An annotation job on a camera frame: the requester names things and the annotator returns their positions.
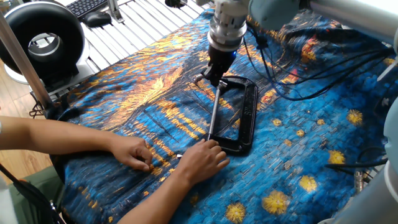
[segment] forearm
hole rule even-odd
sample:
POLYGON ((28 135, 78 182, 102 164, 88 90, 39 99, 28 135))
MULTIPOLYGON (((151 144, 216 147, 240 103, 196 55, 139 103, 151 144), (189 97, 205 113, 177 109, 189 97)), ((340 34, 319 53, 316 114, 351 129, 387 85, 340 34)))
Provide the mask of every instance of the forearm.
POLYGON ((192 188, 177 170, 147 200, 133 208, 118 224, 166 224, 192 188))
POLYGON ((48 154, 69 154, 81 151, 108 150, 114 135, 83 126, 43 119, 0 116, 1 149, 28 149, 48 154))

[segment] human arm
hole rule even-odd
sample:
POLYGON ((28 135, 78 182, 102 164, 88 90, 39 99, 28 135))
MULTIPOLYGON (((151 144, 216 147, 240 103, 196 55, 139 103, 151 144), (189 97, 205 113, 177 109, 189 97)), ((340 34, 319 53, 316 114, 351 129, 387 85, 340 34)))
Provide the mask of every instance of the human arm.
POLYGON ((118 224, 168 223, 188 191, 229 164, 214 140, 196 143, 181 158, 176 170, 147 200, 128 212, 118 224))
POLYGON ((107 151, 123 164, 144 171, 149 170, 152 161, 152 153, 141 138, 44 119, 0 116, 0 124, 0 150, 28 149, 57 155, 107 151))

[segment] keyboard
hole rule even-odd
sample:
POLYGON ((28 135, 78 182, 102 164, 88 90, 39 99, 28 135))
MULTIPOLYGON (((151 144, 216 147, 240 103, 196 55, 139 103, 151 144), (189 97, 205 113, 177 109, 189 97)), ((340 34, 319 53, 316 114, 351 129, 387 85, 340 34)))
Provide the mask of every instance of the keyboard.
POLYGON ((107 0, 77 0, 67 5, 67 8, 81 20, 89 12, 97 11, 105 7, 107 3, 107 0))

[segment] hand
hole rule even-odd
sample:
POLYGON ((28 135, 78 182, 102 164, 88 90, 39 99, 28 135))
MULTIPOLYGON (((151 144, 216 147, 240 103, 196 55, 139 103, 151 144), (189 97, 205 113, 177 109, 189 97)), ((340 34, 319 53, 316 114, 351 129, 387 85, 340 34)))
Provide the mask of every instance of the hand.
POLYGON ((218 142, 202 139, 187 149, 174 173, 187 178, 191 185, 195 185, 215 175, 229 164, 226 153, 221 150, 218 142))
POLYGON ((113 137, 109 145, 109 151, 124 165, 145 172, 150 170, 149 166, 152 162, 152 153, 142 138, 113 137))

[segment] wooden floor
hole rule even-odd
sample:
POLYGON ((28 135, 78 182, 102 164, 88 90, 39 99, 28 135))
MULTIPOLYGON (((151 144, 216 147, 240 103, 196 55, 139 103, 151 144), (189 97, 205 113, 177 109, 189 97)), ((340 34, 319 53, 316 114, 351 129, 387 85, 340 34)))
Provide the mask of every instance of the wooden floor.
MULTIPOLYGON (((0 116, 30 118, 29 111, 35 101, 29 94, 29 87, 11 80, 4 71, 0 60, 0 116)), ((26 150, 0 151, 0 163, 17 178, 38 172, 52 163, 47 154, 26 150)), ((0 173, 7 183, 11 181, 0 173)))

